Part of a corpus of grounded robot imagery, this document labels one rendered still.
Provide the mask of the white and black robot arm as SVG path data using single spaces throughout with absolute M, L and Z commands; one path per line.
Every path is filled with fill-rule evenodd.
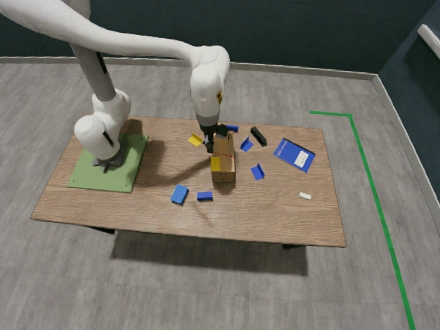
M 78 120 L 75 135 L 95 156 L 92 165 L 101 165 L 100 170 L 106 172 L 109 166 L 123 165 L 129 142 L 119 141 L 121 145 L 118 137 L 131 110 L 127 94 L 114 88 L 101 52 L 185 61 L 193 72 L 190 92 L 197 121 L 203 126 L 219 121 L 230 67 L 229 55 L 220 46 L 194 47 L 176 40 L 103 29 L 89 20 L 90 0 L 0 0 L 0 13 L 32 31 L 69 42 L 95 94 L 95 112 Z

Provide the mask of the blue notebook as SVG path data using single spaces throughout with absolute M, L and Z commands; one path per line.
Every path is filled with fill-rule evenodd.
M 301 147 L 300 145 L 283 138 L 275 150 L 273 156 L 307 173 L 315 153 Z

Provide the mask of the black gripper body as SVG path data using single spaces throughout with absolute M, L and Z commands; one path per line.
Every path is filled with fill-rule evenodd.
M 204 137 L 206 138 L 206 135 L 208 135 L 208 138 L 211 138 L 211 133 L 215 132 L 218 127 L 218 122 L 213 126 L 203 126 L 199 123 L 200 129 L 202 132 L 204 132 Z

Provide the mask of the tan cardboard box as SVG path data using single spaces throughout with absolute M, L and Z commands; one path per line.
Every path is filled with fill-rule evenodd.
M 225 139 L 216 137 L 215 134 L 212 157 L 220 157 L 220 171 L 212 171 L 212 182 L 233 182 L 235 174 L 233 131 L 228 131 Z

